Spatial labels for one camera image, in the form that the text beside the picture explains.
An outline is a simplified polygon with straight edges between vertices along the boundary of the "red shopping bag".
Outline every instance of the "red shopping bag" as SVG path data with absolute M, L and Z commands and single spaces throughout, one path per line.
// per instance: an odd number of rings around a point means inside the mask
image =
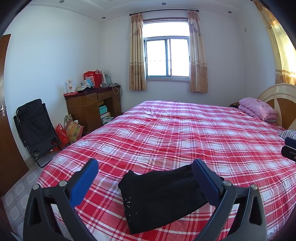
M 84 80 L 86 78 L 91 80 L 91 83 L 92 83 L 94 88 L 100 88 L 103 76 L 99 73 L 98 70 L 96 70 L 96 71 L 88 71 L 88 72 L 84 73 L 83 76 L 84 76 Z
M 63 128 L 63 126 L 61 124 L 57 125 L 55 131 L 56 131 L 57 136 L 61 140 L 61 143 L 59 144 L 59 147 L 63 148 L 65 145 L 67 145 L 69 143 L 69 138 L 67 136 L 67 133 L 66 133 L 65 129 Z M 59 151 L 59 148 L 56 146 L 52 150 L 53 151 Z

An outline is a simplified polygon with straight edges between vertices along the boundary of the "window pane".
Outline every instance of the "window pane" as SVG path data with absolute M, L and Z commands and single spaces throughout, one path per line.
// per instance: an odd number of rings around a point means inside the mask
M 168 75 L 170 76 L 170 40 L 167 39 L 168 41 Z
M 187 22 L 156 22 L 147 23 L 143 26 L 143 36 L 189 36 L 189 25 Z
M 166 76 L 165 40 L 147 41 L 148 76 Z
M 172 76 L 189 76 L 189 53 L 186 39 L 170 40 Z

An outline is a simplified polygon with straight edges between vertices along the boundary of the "desk drawer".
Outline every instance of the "desk drawer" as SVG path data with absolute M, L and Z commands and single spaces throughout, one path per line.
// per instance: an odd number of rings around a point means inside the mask
M 113 96 L 113 91 L 106 91 L 103 93 L 98 93 L 98 100 L 104 100 L 104 99 L 108 99 L 111 98 Z
M 96 97 L 96 93 L 88 94 L 85 96 L 86 105 L 91 105 L 93 103 L 96 103 L 98 101 Z

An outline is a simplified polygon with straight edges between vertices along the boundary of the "curtain rod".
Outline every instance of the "curtain rod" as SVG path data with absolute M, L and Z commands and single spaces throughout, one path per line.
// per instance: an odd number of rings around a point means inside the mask
M 165 11 L 165 10 L 191 10 L 191 11 L 197 11 L 199 12 L 199 10 L 196 9 L 158 9 L 158 10 L 150 10 L 150 11 L 143 11 L 143 12 L 135 12 L 135 13 L 131 13 L 130 16 L 134 15 L 134 14 L 138 14 L 138 13 L 144 13 L 144 12 L 154 12 L 154 11 Z

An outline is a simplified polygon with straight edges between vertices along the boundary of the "pink folded quilt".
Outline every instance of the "pink folded quilt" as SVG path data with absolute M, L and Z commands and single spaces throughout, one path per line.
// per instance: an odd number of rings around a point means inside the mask
M 247 97 L 240 100 L 239 103 L 239 109 L 246 112 L 249 116 L 263 121 L 276 120 L 276 110 L 261 100 Z

